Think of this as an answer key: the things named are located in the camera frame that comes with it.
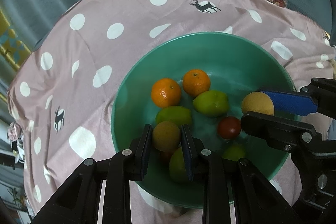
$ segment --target green fruit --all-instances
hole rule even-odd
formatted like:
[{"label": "green fruit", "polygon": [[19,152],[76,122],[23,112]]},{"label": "green fruit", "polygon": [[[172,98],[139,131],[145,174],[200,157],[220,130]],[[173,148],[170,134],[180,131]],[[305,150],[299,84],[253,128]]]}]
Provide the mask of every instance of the green fruit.
[{"label": "green fruit", "polygon": [[218,117],[229,110],[227,95],[218,90],[201,93],[193,100],[194,108],[203,115]]},{"label": "green fruit", "polygon": [[160,122],[153,130],[152,143],[154,147],[162,152],[177,149],[181,141],[179,127],[173,122]]},{"label": "green fruit", "polygon": [[183,106],[169,106],[160,110],[155,117],[156,124],[169,121],[180,127],[183,124],[191,124],[191,110]]},{"label": "green fruit", "polygon": [[245,148],[239,144],[231,145],[227,150],[224,151],[222,158],[227,160],[238,161],[240,158],[246,156]]},{"label": "green fruit", "polygon": [[182,147],[178,148],[170,158],[169,175],[173,181],[178,183],[189,181],[184,166]]}]

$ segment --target yellow ball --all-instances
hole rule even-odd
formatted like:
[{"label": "yellow ball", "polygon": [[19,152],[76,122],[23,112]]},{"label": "yellow ball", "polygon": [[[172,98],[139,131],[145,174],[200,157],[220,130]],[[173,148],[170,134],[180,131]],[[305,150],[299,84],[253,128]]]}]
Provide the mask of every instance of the yellow ball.
[{"label": "yellow ball", "polygon": [[263,92],[248,94],[241,103],[241,111],[245,114],[249,111],[274,115],[274,105],[270,97]]},{"label": "yellow ball", "polygon": [[153,130],[153,145],[162,152],[174,151],[179,146],[180,141],[180,129],[173,122],[160,122]]}]

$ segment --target reindeer silhouette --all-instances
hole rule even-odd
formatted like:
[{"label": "reindeer silhouette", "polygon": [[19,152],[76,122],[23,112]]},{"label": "reindeer silhouette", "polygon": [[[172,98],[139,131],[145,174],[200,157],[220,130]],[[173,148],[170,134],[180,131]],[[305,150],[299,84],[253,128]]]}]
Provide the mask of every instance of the reindeer silhouette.
[{"label": "reindeer silhouette", "polygon": [[218,9],[219,11],[221,11],[220,8],[215,7],[214,5],[212,5],[209,1],[207,4],[204,4],[203,6],[200,6],[200,4],[198,3],[198,0],[193,0],[190,2],[190,5],[195,6],[197,8],[197,10],[204,12],[204,13],[211,13],[210,11],[208,11],[208,9],[212,9],[215,12],[217,12],[216,9]]},{"label": "reindeer silhouette", "polygon": [[60,109],[60,106],[55,110],[55,114],[56,114],[56,116],[55,116],[56,134],[58,133],[58,123],[61,121],[59,130],[61,130],[62,124],[64,125],[64,111],[61,114],[58,114],[59,109]]}]

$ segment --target bowl rim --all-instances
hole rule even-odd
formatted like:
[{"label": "bowl rim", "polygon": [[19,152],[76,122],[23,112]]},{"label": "bowl rim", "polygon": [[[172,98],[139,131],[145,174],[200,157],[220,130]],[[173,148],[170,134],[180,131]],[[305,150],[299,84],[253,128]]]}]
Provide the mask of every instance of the bowl rim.
[{"label": "bowl rim", "polygon": [[[175,37],[173,39],[170,39],[158,46],[156,46],[155,48],[153,48],[152,50],[150,50],[148,53],[146,53],[142,58],[140,58],[135,64],[134,66],[129,70],[129,72],[126,74],[126,76],[124,77],[123,81],[121,82],[119,88],[118,88],[118,91],[115,95],[115,99],[113,101],[113,105],[112,105],[112,114],[111,114],[111,135],[112,135],[112,141],[113,141],[113,146],[114,146],[114,149],[116,151],[116,153],[120,152],[120,148],[118,147],[118,144],[117,142],[115,141],[116,139],[116,135],[115,135],[115,131],[114,131],[114,120],[115,120],[115,107],[114,107],[114,102],[116,101],[119,93],[120,93],[120,90],[122,88],[122,86],[124,85],[124,83],[127,81],[128,77],[130,76],[130,74],[132,73],[132,71],[139,65],[140,62],[142,62],[142,60],[144,60],[149,54],[151,54],[152,52],[154,52],[156,49],[160,48],[160,47],[163,47],[164,45],[168,44],[169,42],[172,42],[176,39],[179,39],[179,38],[182,38],[182,37],[188,37],[188,36],[193,36],[193,35],[199,35],[199,34],[217,34],[217,35],[222,35],[222,36],[227,36],[227,37],[235,37],[235,38],[239,38],[241,40],[244,40],[245,42],[257,47],[258,49],[260,49],[262,52],[264,52],[269,58],[271,58],[275,63],[276,65],[278,66],[278,68],[282,71],[282,73],[285,75],[285,77],[287,78],[287,80],[292,84],[292,88],[293,88],[293,91],[297,91],[296,88],[295,88],[295,85],[294,85],[294,82],[292,80],[292,78],[289,76],[287,70],[282,66],[280,65],[280,63],[268,52],[266,51],[263,47],[261,47],[260,45],[244,38],[244,37],[239,37],[237,35],[234,35],[234,34],[229,34],[229,33],[223,33],[223,32],[196,32],[196,33],[189,33],[189,34],[186,34],[186,35],[182,35],[182,36],[179,36],[179,37]],[[295,115],[294,117],[294,120],[295,121],[299,121],[299,117],[297,115]],[[287,160],[289,156],[289,153],[286,153],[286,155],[283,157],[283,160],[278,164],[278,166],[274,169],[274,171],[267,177],[267,179],[270,181],[277,173],[278,171],[281,169],[281,167],[284,165],[285,161]],[[138,182],[136,181],[137,185],[139,185],[142,189],[144,189],[146,192],[148,192],[149,194],[153,195],[154,197],[162,200],[162,201],[165,201],[167,203],[171,202],[169,200],[166,200],[162,197],[158,197],[155,193],[153,193],[151,190],[147,189],[147,187],[144,187],[142,185],[141,182]],[[185,208],[202,208],[202,207],[199,207],[199,206],[188,206],[186,207],[186,205],[184,204],[179,204],[178,202],[175,202],[176,206],[181,206],[181,207],[185,207]]]}]

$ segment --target pink flower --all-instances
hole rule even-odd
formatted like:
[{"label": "pink flower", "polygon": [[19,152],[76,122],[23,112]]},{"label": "pink flower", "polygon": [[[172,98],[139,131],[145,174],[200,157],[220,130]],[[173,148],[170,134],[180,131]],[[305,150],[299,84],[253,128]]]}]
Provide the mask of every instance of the pink flower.
[{"label": "pink flower", "polygon": [[12,122],[8,128],[8,133],[7,133],[8,139],[11,142],[15,142],[20,137],[20,133],[21,133],[21,127],[19,126],[19,124],[16,122]]}]

